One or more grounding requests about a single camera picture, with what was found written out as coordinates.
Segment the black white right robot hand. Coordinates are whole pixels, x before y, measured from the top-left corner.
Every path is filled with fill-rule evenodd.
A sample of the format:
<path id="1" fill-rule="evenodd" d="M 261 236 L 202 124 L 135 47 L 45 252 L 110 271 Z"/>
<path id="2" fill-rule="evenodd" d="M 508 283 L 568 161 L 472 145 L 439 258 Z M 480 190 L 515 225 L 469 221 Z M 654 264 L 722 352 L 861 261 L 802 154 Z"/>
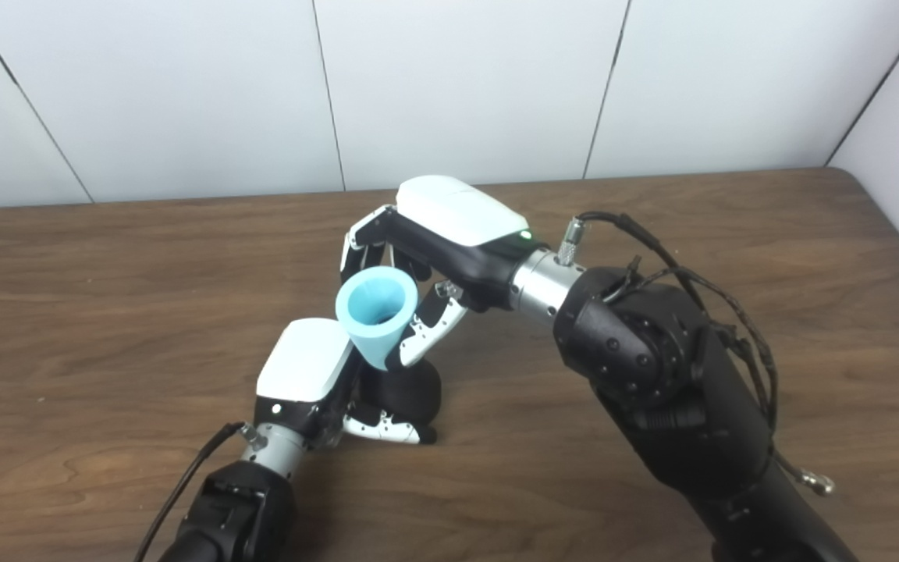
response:
<path id="1" fill-rule="evenodd" d="M 524 216 L 450 176 L 418 176 L 346 232 L 336 316 L 364 359 L 410 368 L 468 311 L 514 309 L 514 274 L 546 244 Z"/>

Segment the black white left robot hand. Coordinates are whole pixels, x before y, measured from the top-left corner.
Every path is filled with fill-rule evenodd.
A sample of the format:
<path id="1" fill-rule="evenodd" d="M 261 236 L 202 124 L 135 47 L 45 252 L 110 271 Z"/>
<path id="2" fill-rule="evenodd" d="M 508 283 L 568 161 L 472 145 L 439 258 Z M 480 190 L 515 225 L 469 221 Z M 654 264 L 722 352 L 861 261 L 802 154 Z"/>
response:
<path id="1" fill-rule="evenodd" d="M 368 363 L 338 321 L 291 322 L 256 384 L 254 424 L 288 429 L 310 450 L 343 435 L 432 445 L 442 381 L 427 360 L 399 372 Z"/>

